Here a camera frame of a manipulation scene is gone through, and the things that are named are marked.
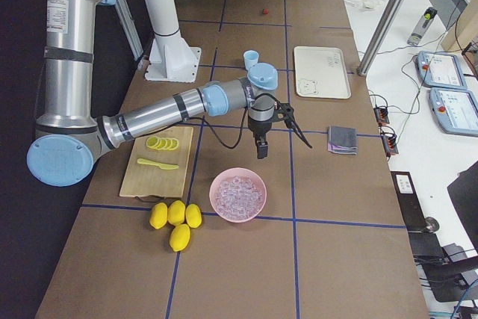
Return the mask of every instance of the metal pole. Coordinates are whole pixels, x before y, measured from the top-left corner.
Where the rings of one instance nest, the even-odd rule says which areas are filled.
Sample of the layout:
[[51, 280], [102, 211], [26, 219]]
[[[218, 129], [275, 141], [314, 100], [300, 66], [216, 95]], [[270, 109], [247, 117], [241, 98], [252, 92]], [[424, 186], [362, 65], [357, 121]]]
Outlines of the metal pole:
[[128, 2], [126, 0], [117, 0], [114, 7], [117, 10], [119, 20], [123, 30], [125, 31], [126, 39], [128, 39], [134, 59], [139, 60], [143, 54], [143, 47], [141, 46], [141, 41], [137, 34], [136, 26], [134, 26], [133, 16], [131, 16], [129, 11]]
[[382, 18], [379, 21], [379, 24], [376, 27], [375, 33], [373, 33], [370, 44], [367, 47], [364, 57], [360, 65], [358, 66], [357, 73], [360, 76], [366, 76], [370, 66], [373, 63], [376, 53], [379, 51], [380, 46], [385, 39], [385, 35], [388, 33], [391, 23], [394, 21], [395, 16], [397, 15], [400, 5], [403, 3], [403, 0], [389, 0], [387, 7], [383, 11]]

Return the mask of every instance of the yellow tool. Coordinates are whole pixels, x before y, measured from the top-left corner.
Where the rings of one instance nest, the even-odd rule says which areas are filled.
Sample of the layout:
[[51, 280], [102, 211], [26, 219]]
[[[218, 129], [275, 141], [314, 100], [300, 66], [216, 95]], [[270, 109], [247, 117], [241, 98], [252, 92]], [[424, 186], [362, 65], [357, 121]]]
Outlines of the yellow tool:
[[149, 166], [158, 166], [162, 170], [177, 170], [179, 168], [177, 164], [163, 164], [161, 162], [146, 160], [145, 158], [138, 158], [136, 162], [138, 164], [148, 164]]

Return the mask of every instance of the brown table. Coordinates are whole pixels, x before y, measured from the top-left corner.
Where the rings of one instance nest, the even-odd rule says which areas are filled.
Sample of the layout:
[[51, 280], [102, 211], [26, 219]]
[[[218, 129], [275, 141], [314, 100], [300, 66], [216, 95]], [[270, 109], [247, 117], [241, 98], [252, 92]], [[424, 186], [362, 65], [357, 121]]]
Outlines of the brown table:
[[[194, 124], [183, 200], [204, 223], [174, 253], [170, 229], [148, 224], [151, 203], [118, 196], [132, 143], [99, 162], [37, 313], [43, 318], [427, 318], [407, 231], [394, 192], [343, 0], [176, 0], [181, 33], [202, 48], [194, 86], [244, 76], [256, 49], [279, 71], [280, 99], [295, 107], [307, 148], [277, 125], [269, 156], [255, 158], [249, 132], [224, 149]], [[268, 15], [261, 15], [263, 8]], [[295, 46], [344, 52], [352, 96], [294, 93]], [[135, 75], [122, 111], [191, 88]], [[209, 119], [230, 143], [240, 111]], [[358, 154], [327, 151], [328, 126], [357, 128]], [[212, 210], [208, 189], [230, 167], [267, 186], [261, 215], [242, 224]]]

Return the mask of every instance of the label sticker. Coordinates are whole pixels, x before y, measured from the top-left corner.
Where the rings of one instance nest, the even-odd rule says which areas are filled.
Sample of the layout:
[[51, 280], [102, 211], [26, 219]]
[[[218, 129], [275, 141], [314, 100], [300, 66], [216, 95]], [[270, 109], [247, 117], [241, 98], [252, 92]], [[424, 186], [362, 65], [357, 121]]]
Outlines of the label sticker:
[[46, 31], [68, 34], [68, 1], [46, 1]]

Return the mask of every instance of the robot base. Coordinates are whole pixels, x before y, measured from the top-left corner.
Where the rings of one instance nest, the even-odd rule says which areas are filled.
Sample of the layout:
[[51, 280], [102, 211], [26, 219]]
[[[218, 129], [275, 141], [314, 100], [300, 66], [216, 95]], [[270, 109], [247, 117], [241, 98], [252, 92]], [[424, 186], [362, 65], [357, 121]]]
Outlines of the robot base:
[[[165, 49], [164, 57], [166, 61], [162, 61], [158, 49], [156, 39], [152, 44], [151, 55], [149, 56], [150, 65], [145, 74], [146, 80], [150, 81], [172, 81], [172, 82], [195, 82], [199, 59], [201, 58], [201, 48], [187, 46], [184, 41], [184, 49], [182, 51], [189, 52], [185, 57], [187, 60], [182, 61], [180, 66], [172, 69], [168, 64], [168, 51]], [[177, 54], [170, 55], [171, 58], [178, 58]]]

